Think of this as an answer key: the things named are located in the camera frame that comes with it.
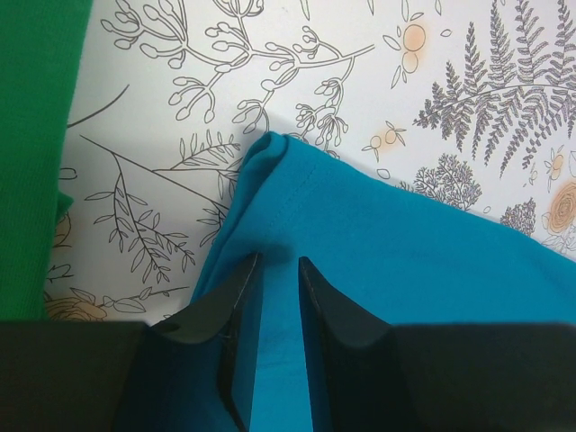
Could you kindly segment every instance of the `teal t-shirt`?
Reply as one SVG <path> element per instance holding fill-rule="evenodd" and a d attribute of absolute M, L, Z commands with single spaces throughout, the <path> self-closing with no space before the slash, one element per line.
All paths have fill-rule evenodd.
<path fill-rule="evenodd" d="M 194 293 L 264 253 L 251 429 L 311 430 L 297 264 L 392 324 L 576 322 L 576 264 L 520 232 L 373 180 L 291 137 L 247 153 Z"/>

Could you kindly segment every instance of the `botanical print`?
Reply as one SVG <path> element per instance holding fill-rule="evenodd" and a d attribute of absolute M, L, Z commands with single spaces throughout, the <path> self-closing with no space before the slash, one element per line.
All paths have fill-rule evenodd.
<path fill-rule="evenodd" d="M 87 122 L 88 120 L 94 118 L 96 115 L 103 113 L 104 111 L 106 111 L 108 108 L 112 107 L 114 104 L 116 104 L 121 97 L 124 96 L 124 94 L 126 93 L 126 90 L 128 90 L 128 88 L 130 87 L 130 84 L 126 85 L 121 92 L 118 93 L 118 95 L 116 97 L 114 97 L 109 103 L 107 103 L 105 106 L 103 106 L 102 108 L 88 114 L 87 116 L 76 120 L 76 121 L 72 121 L 71 123 L 67 124 L 67 129 L 73 128 L 75 126 L 77 126 L 78 124 Z"/>
<path fill-rule="evenodd" d="M 500 223 L 532 236 L 536 225 L 536 203 L 530 198 L 527 202 L 508 207 L 500 218 Z"/>
<path fill-rule="evenodd" d="M 399 25 L 396 26 L 396 35 L 390 36 L 384 34 L 382 37 L 384 42 L 393 50 L 401 52 L 401 62 L 396 67 L 394 75 L 392 76 L 390 88 L 394 88 L 400 78 L 404 84 L 408 83 L 408 75 L 413 74 L 418 70 L 419 66 L 419 51 L 424 48 L 426 43 L 426 31 L 424 27 L 418 25 L 418 19 L 424 15 L 422 12 L 416 12 L 410 15 L 410 5 L 408 0 L 402 0 L 402 19 L 405 23 L 405 28 L 402 29 Z"/>
<path fill-rule="evenodd" d="M 79 80 L 84 97 L 67 125 L 59 177 L 76 203 L 58 223 L 46 273 L 53 319 L 154 321 L 182 307 L 225 221 L 243 156 L 270 129 L 457 209 L 483 209 L 484 217 L 506 209 L 501 224 L 576 258 L 576 193 L 565 183 L 576 182 L 576 147 L 560 130 L 571 137 L 576 119 L 568 2 L 350 4 L 94 3 L 83 63 L 92 59 L 111 78 Z M 336 24 L 340 8 L 346 16 Z M 431 70 L 445 77 L 434 83 Z M 97 91 L 109 99 L 95 105 Z M 451 137 L 460 153 L 442 141 Z M 97 167 L 86 181 L 76 163 L 82 148 L 102 152 L 112 171 Z M 499 190 L 517 198 L 502 202 Z M 181 208 L 193 211 L 185 223 L 173 218 Z M 118 262 L 103 288 L 83 274 L 100 241 L 97 253 Z"/>
<path fill-rule="evenodd" d="M 109 234 L 109 243 L 116 241 L 121 254 L 124 251 L 127 253 L 133 251 L 134 258 L 130 271 L 134 273 L 141 266 L 142 283 L 145 284 L 152 275 L 156 279 L 157 284 L 159 284 L 161 280 L 170 282 L 169 273 L 173 270 L 174 260 L 181 263 L 182 272 L 186 271 L 188 265 L 194 266 L 194 252 L 189 248 L 188 236 L 181 232 L 162 230 L 160 227 L 160 212 L 149 208 L 148 203 L 142 198 L 130 194 L 122 172 L 121 160 L 133 165 L 137 164 L 95 141 L 86 140 L 101 149 L 107 150 L 116 161 L 118 177 L 113 189 L 91 194 L 85 200 L 107 200 L 111 202 L 111 212 L 96 219 L 94 225 L 106 222 L 112 228 Z M 190 159 L 190 163 L 197 163 L 197 159 Z M 142 168 L 151 174 L 166 178 L 159 172 L 149 170 L 144 166 Z M 194 190 L 191 190 L 191 192 L 200 195 Z M 204 198 L 220 212 L 228 209 L 219 202 L 215 202 L 208 197 Z"/>
<path fill-rule="evenodd" d="M 554 151 L 554 148 L 550 148 L 550 160 L 544 161 L 544 165 L 547 168 L 546 173 L 548 174 L 548 192 L 550 192 L 552 182 L 558 180 L 562 172 L 564 156 L 561 153 L 563 148 L 564 146 L 560 146 L 556 151 Z"/>
<path fill-rule="evenodd" d="M 178 106 L 175 118 L 179 121 L 188 119 L 193 109 L 203 106 L 205 123 L 214 120 L 217 112 L 216 84 L 228 74 L 248 65 L 252 59 L 265 59 L 268 69 L 277 73 L 275 79 L 264 79 L 260 87 L 264 96 L 239 101 L 239 113 L 233 122 L 246 124 L 244 133 L 248 134 L 256 128 L 268 131 L 270 120 L 266 105 L 283 87 L 288 86 L 303 70 L 326 68 L 336 64 L 346 64 L 347 70 L 343 76 L 333 76 L 324 81 L 317 89 L 328 96 L 322 106 L 312 108 L 304 103 L 297 109 L 300 111 L 299 135 L 305 135 L 314 128 L 321 131 L 317 145 L 324 144 L 328 151 L 330 143 L 337 147 L 342 133 L 346 133 L 347 125 L 338 117 L 339 106 L 344 92 L 343 84 L 354 68 L 358 57 L 374 49 L 368 45 L 354 52 L 343 53 L 330 43 L 324 41 L 309 26 L 302 27 L 303 44 L 294 43 L 291 47 L 273 41 L 267 41 L 263 48 L 256 48 L 250 38 L 245 21 L 258 17 L 264 11 L 262 0 L 212 0 L 215 8 L 227 17 L 230 22 L 218 22 L 214 27 L 208 27 L 205 35 L 215 39 L 212 44 L 213 53 L 201 53 L 193 44 L 188 31 L 188 12 L 184 0 L 158 0 L 157 7 L 144 4 L 143 13 L 126 0 L 116 0 L 120 11 L 115 14 L 117 23 L 101 20 L 103 28 L 119 37 L 114 45 L 121 50 L 129 50 L 138 44 L 140 51 L 150 59 L 167 59 L 172 69 L 182 69 L 188 60 L 193 59 L 213 68 L 210 80 L 203 82 L 195 76 L 181 75 L 173 80 L 179 87 L 168 99 L 168 104 Z M 234 59 L 220 58 L 218 53 L 235 53 Z"/>
<path fill-rule="evenodd" d="M 576 183 L 565 185 L 554 197 L 550 211 L 542 215 L 542 223 L 550 236 L 543 245 L 561 253 L 576 250 Z"/>
<path fill-rule="evenodd" d="M 464 211 L 470 210 L 482 195 L 468 164 L 446 153 L 440 157 L 436 167 L 419 169 L 412 183 L 400 182 L 400 188 Z"/>
<path fill-rule="evenodd" d="M 210 130 L 206 130 L 206 139 L 198 144 L 198 134 L 194 133 L 190 142 L 180 139 L 180 158 L 170 168 L 155 169 L 155 173 L 176 171 L 213 171 L 218 173 L 218 193 L 220 199 L 228 194 L 230 199 L 236 192 L 239 167 L 242 157 L 239 157 L 240 144 L 230 135 L 224 140 L 220 132 L 216 133 L 216 139 L 212 138 Z"/>
<path fill-rule="evenodd" d="M 374 135 L 370 139 L 370 145 L 362 148 L 362 151 L 373 152 L 374 156 L 376 157 L 376 162 L 380 162 L 381 151 L 384 151 L 384 149 L 393 146 L 397 142 L 406 147 L 406 141 L 402 137 L 402 133 L 406 130 L 394 127 L 394 125 L 389 121 L 386 122 L 386 127 L 387 129 L 383 133 L 383 136 Z"/>
<path fill-rule="evenodd" d="M 470 22 L 464 48 L 464 79 L 451 61 L 446 63 L 446 87 L 432 85 L 432 99 L 414 121 L 422 128 L 439 127 L 444 140 L 455 135 L 456 146 L 463 151 L 464 140 L 473 124 L 472 157 L 485 143 L 484 161 L 507 132 L 512 136 L 500 165 L 500 176 L 521 146 L 526 154 L 522 167 L 528 168 L 535 153 L 563 124 L 568 137 L 576 120 L 576 50 L 572 36 L 570 11 L 564 0 L 558 0 L 558 23 L 553 49 L 544 40 L 544 26 L 529 0 L 517 0 L 515 42 L 502 21 L 496 0 L 490 11 L 490 61 L 482 55 L 476 42 L 476 27 Z"/>
<path fill-rule="evenodd" d="M 144 288 L 140 294 L 131 297 L 124 297 L 114 300 L 105 295 L 102 302 L 97 303 L 96 297 L 90 292 L 77 288 L 70 288 L 71 297 L 52 299 L 49 294 L 44 295 L 44 305 L 46 312 L 52 320 L 66 321 L 102 321 L 108 316 L 106 309 L 114 308 L 122 313 L 145 313 L 146 307 L 143 302 L 149 297 L 163 295 L 170 297 L 174 291 L 189 289 L 189 286 L 180 286 L 168 290 L 153 291 L 149 286 Z"/>

